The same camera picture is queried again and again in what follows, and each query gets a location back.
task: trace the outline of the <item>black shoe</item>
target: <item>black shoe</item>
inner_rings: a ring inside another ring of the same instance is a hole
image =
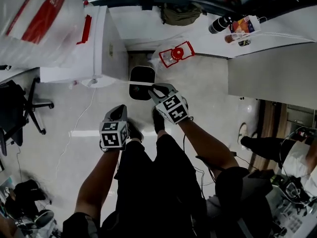
[[[165,130],[164,117],[157,111],[156,108],[152,111],[152,117],[154,122],[154,130],[158,134],[160,130]]]
[[[142,133],[134,126],[134,124],[132,123],[132,121],[128,121],[128,130],[129,130],[129,138],[137,138],[139,139],[141,142],[144,139],[144,136],[142,135]]]

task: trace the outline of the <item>white tile floor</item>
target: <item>white tile floor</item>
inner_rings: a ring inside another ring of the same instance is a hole
[[[194,121],[207,132],[225,143],[238,156],[249,161],[251,153],[237,144],[238,130],[246,122],[249,133],[257,125],[258,101],[253,99],[239,100],[239,97],[227,95],[228,70],[227,61],[223,59],[194,57],[191,66],[177,73],[177,78],[170,80],[177,90],[187,99],[189,110]],[[17,76],[14,80],[22,87],[29,89],[36,70]],[[79,187],[93,169],[102,152],[99,149],[99,137],[73,137],[66,153],[63,155],[57,178],[56,166],[60,154],[69,140],[69,133],[74,128],[79,115],[89,105],[93,89],[69,84],[38,84],[36,93],[41,99],[51,99],[55,108],[42,108],[39,114],[46,127],[47,134],[40,135],[30,122],[24,127],[24,142],[19,161],[24,173],[31,173],[53,197],[52,206],[47,208],[55,212],[58,225],[74,211]],[[144,146],[151,159],[156,155],[156,136],[152,126],[152,101],[135,101],[129,97],[127,83],[115,83],[96,90],[92,106],[80,119],[76,131],[97,131],[105,113],[111,108],[125,104],[128,115],[136,120],[145,135]],[[183,133],[176,125],[166,122],[166,130],[182,145]],[[1,157],[7,170],[19,181],[17,146],[8,146],[8,156]],[[186,141],[186,154],[193,165],[205,171],[204,183],[210,183],[207,169],[195,158],[195,152]],[[248,164],[240,159],[243,167]],[[105,218],[115,209],[117,182],[113,181],[109,197],[103,208]],[[214,194],[214,184],[204,186],[205,196]]]

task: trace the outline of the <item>white shirt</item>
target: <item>white shirt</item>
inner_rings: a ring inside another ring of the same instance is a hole
[[[309,175],[306,164],[306,155],[309,148],[310,145],[297,141],[283,163],[284,169],[282,172],[284,174],[286,172],[289,176],[301,178],[304,190],[311,194],[309,196],[317,196],[317,168],[314,168]]]

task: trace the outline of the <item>white sneaker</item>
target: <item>white sneaker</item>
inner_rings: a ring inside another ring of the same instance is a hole
[[[248,136],[248,128],[246,123],[241,124],[238,135],[238,144],[241,145],[241,139]]]

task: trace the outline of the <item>office chair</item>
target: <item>office chair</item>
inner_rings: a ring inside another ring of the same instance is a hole
[[[23,143],[22,128],[29,122],[31,117],[39,133],[46,134],[46,130],[41,129],[37,122],[34,111],[36,108],[54,108],[54,103],[33,104],[33,95],[36,83],[40,83],[40,78],[34,78],[30,89],[29,98],[26,99],[25,91],[13,80],[0,85],[0,150],[6,156],[6,142],[12,140],[21,146]]]

